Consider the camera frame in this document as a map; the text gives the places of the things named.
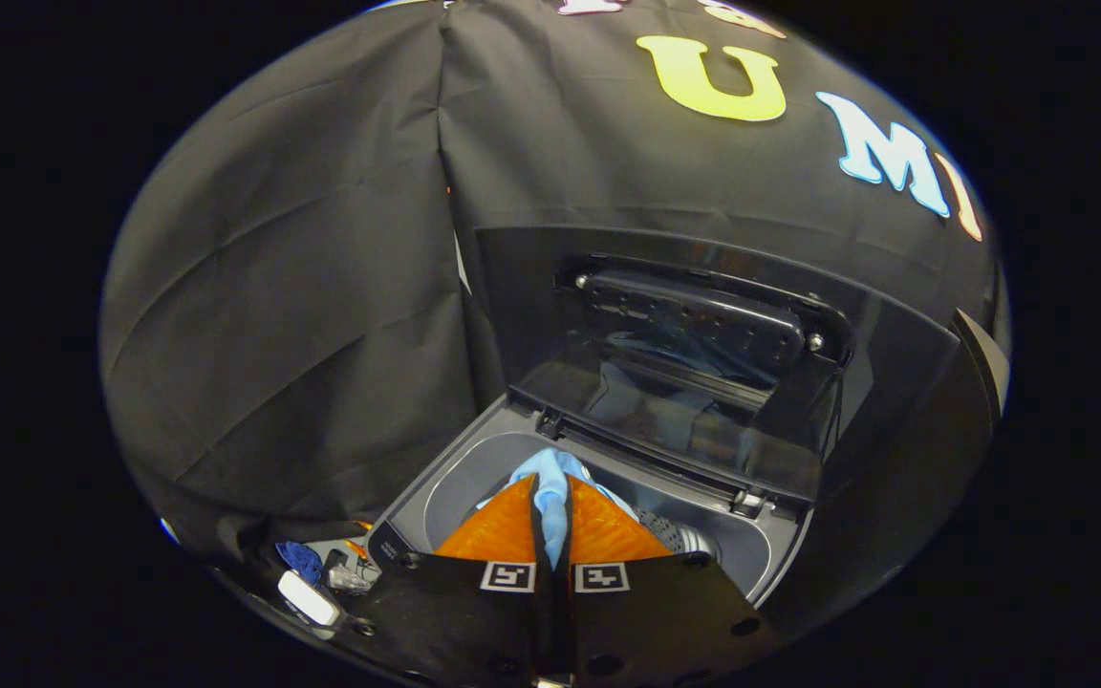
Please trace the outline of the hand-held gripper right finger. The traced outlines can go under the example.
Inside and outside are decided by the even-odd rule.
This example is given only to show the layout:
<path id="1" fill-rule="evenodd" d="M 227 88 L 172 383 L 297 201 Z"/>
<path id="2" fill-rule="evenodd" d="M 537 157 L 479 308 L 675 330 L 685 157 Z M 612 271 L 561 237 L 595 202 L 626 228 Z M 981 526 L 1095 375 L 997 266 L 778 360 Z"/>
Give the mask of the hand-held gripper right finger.
<path id="1" fill-rule="evenodd" d="M 711 554 L 673 554 L 597 487 L 567 487 L 555 656 L 575 687 L 702 687 L 781 649 Z"/>

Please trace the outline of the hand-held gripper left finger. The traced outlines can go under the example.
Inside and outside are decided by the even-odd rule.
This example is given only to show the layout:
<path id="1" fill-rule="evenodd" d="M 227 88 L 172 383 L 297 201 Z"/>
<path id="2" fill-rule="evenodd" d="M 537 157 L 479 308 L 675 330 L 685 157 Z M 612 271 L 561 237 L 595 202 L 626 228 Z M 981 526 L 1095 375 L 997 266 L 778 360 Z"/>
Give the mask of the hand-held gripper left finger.
<path id="1" fill-rule="evenodd" d="M 367 546 L 379 576 L 346 597 L 346 654 L 419 687 L 528 687 L 550 636 L 537 485 L 504 487 L 439 548 L 377 523 Z"/>

